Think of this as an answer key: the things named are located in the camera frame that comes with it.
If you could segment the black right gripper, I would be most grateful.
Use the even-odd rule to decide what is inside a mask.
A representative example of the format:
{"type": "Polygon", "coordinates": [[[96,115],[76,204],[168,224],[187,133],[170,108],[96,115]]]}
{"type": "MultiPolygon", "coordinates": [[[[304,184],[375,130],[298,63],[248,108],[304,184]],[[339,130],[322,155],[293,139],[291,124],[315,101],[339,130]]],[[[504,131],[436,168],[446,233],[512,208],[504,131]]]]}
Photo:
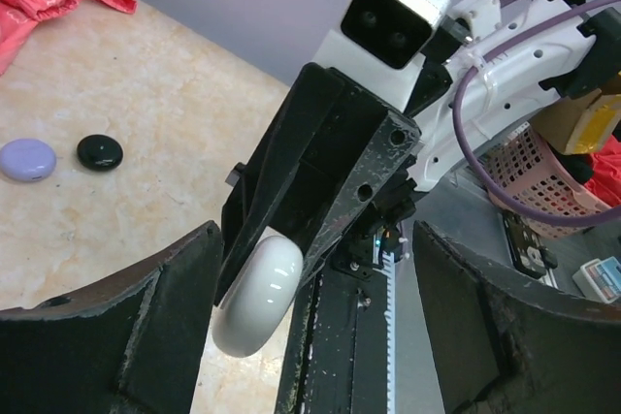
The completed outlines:
{"type": "Polygon", "coordinates": [[[222,208],[220,303],[261,232],[305,249],[300,287],[418,145],[413,120],[334,69],[305,65],[222,208]]]}

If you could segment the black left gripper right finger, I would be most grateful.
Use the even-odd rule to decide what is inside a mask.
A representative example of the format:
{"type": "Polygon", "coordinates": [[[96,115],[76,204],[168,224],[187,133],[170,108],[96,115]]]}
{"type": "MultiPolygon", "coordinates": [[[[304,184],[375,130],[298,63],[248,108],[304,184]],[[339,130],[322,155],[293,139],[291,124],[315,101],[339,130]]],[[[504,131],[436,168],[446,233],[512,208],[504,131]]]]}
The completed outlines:
{"type": "Polygon", "coordinates": [[[541,284],[426,222],[412,233],[446,412],[619,412],[619,306],[541,284]]]}

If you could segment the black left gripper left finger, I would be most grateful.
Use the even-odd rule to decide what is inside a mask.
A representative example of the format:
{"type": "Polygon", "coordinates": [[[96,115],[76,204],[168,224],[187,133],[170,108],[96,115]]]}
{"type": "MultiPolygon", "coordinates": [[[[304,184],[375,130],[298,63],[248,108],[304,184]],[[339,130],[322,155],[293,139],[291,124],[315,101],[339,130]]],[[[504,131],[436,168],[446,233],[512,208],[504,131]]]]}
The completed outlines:
{"type": "Polygon", "coordinates": [[[222,237],[207,222],[73,292],[1,313],[5,413],[186,413],[222,237]]]}

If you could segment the white round charging case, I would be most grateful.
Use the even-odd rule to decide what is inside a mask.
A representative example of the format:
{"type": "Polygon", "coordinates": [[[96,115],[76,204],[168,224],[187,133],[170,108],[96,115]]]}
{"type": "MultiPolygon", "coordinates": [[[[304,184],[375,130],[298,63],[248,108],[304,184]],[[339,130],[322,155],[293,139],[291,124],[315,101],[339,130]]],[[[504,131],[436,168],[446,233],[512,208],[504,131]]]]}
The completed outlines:
{"type": "Polygon", "coordinates": [[[260,240],[220,307],[212,328],[215,346],[238,359],[260,350],[292,304],[303,265],[303,254],[292,240],[260,240]]]}

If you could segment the black round charging case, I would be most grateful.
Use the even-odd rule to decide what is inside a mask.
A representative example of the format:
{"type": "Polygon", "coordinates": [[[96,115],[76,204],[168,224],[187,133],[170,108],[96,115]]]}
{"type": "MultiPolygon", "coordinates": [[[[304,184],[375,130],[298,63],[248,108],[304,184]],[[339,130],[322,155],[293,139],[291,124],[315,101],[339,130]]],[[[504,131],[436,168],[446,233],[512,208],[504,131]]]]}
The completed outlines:
{"type": "Polygon", "coordinates": [[[88,135],[77,145],[79,162],[94,172],[114,170],[121,164],[123,156],[120,143],[107,135],[88,135]]]}

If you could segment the purple charging case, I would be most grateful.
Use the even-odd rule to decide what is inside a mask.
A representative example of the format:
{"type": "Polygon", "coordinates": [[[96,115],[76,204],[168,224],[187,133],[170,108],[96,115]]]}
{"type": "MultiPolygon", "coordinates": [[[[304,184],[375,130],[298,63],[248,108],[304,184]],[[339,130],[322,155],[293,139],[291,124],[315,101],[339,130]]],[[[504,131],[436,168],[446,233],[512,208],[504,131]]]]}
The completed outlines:
{"type": "Polygon", "coordinates": [[[20,182],[35,182],[50,176],[56,167],[56,154],[38,139],[12,140],[1,147],[1,173],[20,182]]]}

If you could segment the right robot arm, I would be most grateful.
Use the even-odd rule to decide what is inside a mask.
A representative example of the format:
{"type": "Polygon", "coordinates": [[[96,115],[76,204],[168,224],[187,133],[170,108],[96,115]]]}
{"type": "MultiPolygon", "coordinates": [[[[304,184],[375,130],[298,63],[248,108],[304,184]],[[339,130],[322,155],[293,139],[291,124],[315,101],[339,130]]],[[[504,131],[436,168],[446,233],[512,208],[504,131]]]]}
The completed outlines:
{"type": "Polygon", "coordinates": [[[602,86],[618,1],[350,0],[231,174],[216,301],[281,264],[298,268],[290,303],[510,126],[602,86]]]}

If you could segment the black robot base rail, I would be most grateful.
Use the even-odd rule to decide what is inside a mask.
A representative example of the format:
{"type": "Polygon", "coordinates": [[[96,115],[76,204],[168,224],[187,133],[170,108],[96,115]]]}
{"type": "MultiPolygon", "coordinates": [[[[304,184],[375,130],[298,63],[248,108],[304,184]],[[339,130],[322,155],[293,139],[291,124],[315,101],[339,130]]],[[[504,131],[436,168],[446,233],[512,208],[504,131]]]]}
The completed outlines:
{"type": "Polygon", "coordinates": [[[397,226],[342,242],[294,302],[277,413],[396,410],[397,226]]]}

